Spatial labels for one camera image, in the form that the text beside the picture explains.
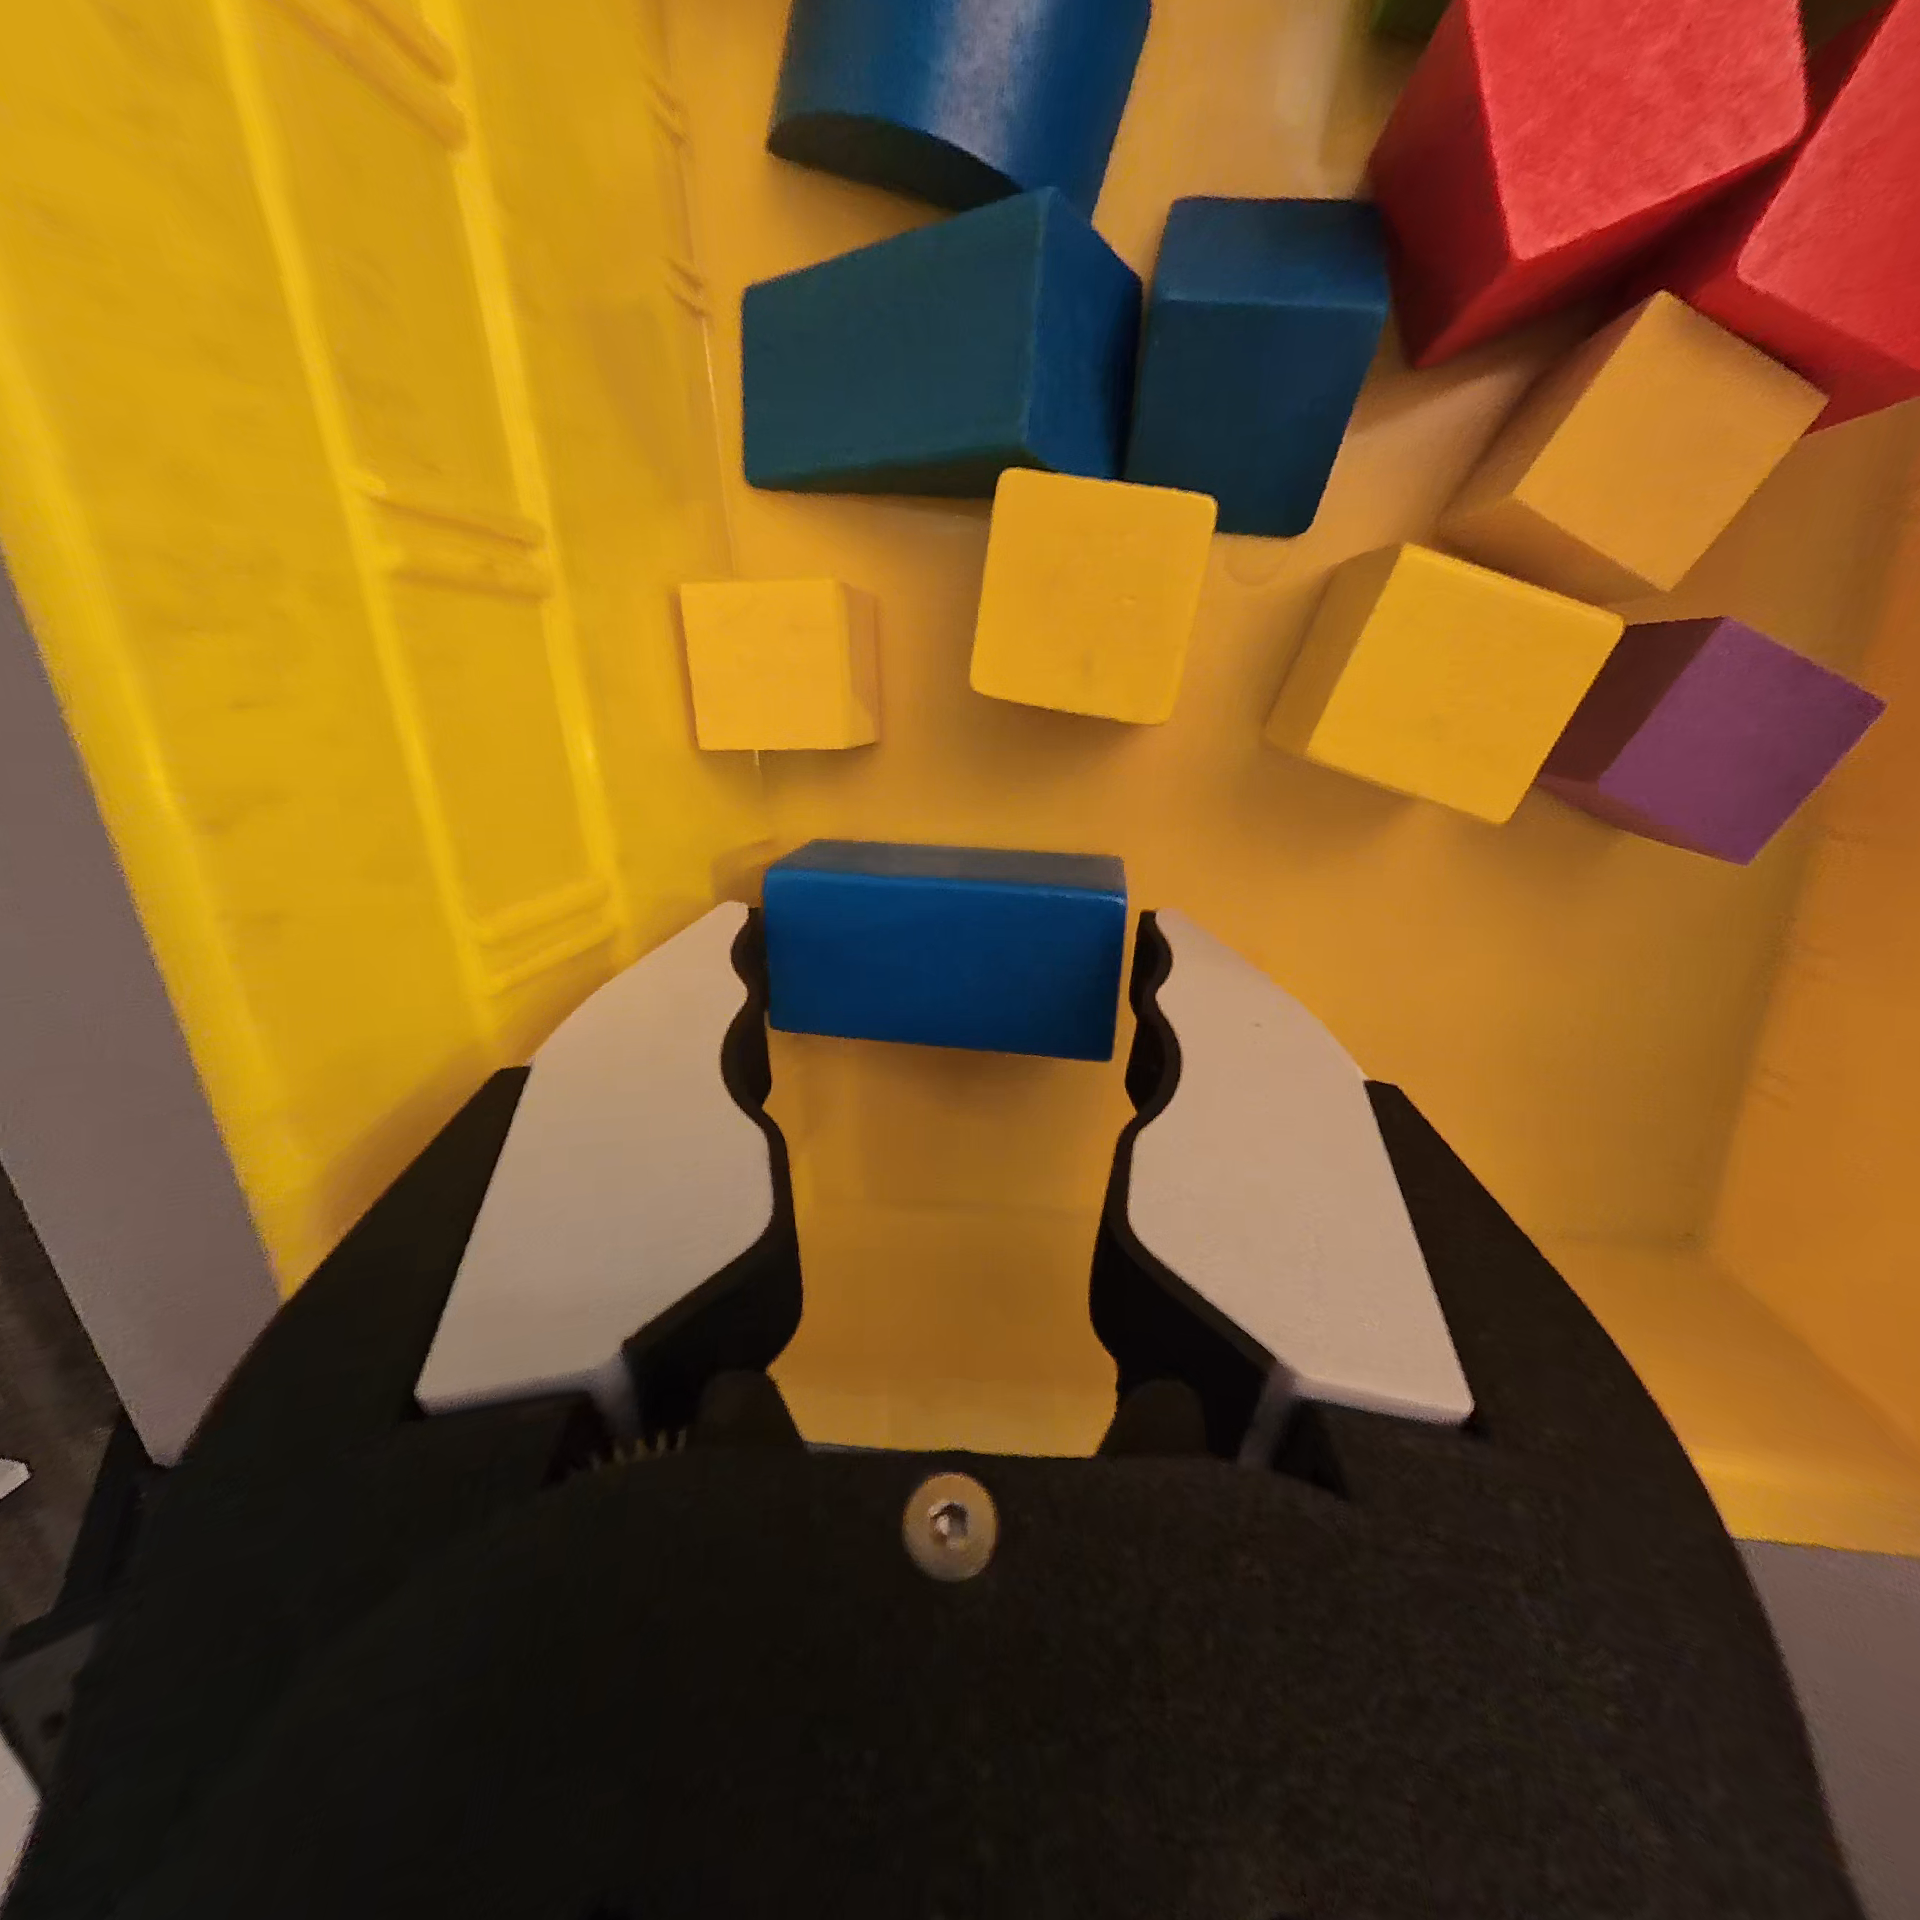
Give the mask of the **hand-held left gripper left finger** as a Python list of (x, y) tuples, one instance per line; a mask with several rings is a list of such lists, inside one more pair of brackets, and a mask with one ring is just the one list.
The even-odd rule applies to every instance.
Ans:
[(581, 1397), (618, 1440), (798, 1444), (800, 1249), (758, 911), (718, 902), (536, 1048), (417, 1380), (426, 1414)]

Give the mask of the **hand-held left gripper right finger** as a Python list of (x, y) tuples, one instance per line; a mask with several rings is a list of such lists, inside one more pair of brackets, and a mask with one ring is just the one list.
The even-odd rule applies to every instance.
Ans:
[(1131, 1117), (1090, 1254), (1115, 1412), (1177, 1388), (1240, 1465), (1304, 1403), (1460, 1431), (1475, 1397), (1343, 1045), (1177, 911), (1141, 916), (1125, 995)]

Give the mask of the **blue rectangular wooden block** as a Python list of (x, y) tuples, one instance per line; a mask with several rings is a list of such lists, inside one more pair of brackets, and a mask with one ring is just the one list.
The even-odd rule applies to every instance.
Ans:
[(814, 838), (758, 887), (769, 1025), (850, 1042), (1108, 1061), (1123, 860)]

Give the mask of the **yellow plastic bin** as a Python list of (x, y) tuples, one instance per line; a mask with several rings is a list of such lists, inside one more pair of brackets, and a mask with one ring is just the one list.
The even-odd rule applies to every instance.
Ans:
[[(815, 1433), (1090, 1439), (1123, 974), (1177, 911), (1563, 1261), (1732, 1532), (1914, 1556), (1914, 400), (1604, 608), (1884, 700), (1745, 865), (1259, 735), (1332, 567), (1464, 559), (1443, 510), (1687, 220), (1430, 369), (1389, 281), (1309, 530), (1216, 526), (1167, 722), (990, 700), (994, 493), (744, 479), (744, 288), (971, 210), (767, 152), (788, 8), (4, 5), (4, 564), (216, 1189), (189, 1280), (60, 1253), (149, 1447), (491, 1068), (788, 851), (1083, 851), (1128, 886), (1108, 1061), (777, 1029)], [(1427, 45), (1367, 13), (1150, 5), (1089, 219), (1141, 325), (1173, 200), (1372, 203)], [(702, 751), (677, 588), (800, 578), (878, 601), (875, 745)]]

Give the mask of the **purple wooden cube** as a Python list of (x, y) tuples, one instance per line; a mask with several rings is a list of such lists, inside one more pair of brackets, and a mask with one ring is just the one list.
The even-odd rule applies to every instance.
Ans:
[(1725, 616), (1629, 623), (1532, 783), (1611, 828), (1737, 865), (1884, 711)]

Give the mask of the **red wooden cube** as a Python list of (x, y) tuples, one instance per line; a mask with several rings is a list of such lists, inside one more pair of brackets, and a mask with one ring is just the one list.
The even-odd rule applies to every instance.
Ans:
[(1616, 277), (1809, 117), (1790, 3), (1456, 3), (1363, 178), (1404, 360), (1439, 366)]
[(1667, 292), (1818, 387), (1810, 432), (1918, 394), (1918, 5), (1809, 59), (1797, 143), (1656, 246), (1616, 311)]

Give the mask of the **blue wooden cube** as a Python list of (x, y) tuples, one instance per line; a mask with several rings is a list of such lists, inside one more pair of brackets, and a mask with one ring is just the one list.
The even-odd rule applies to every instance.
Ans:
[(1173, 200), (1120, 475), (1211, 497), (1227, 536), (1304, 536), (1387, 320), (1374, 203)]

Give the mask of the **blue wooden half cylinder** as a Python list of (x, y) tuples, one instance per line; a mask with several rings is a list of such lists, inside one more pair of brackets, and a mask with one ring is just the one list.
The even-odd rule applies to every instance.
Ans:
[(947, 210), (1090, 219), (1149, 3), (794, 3), (767, 152)]

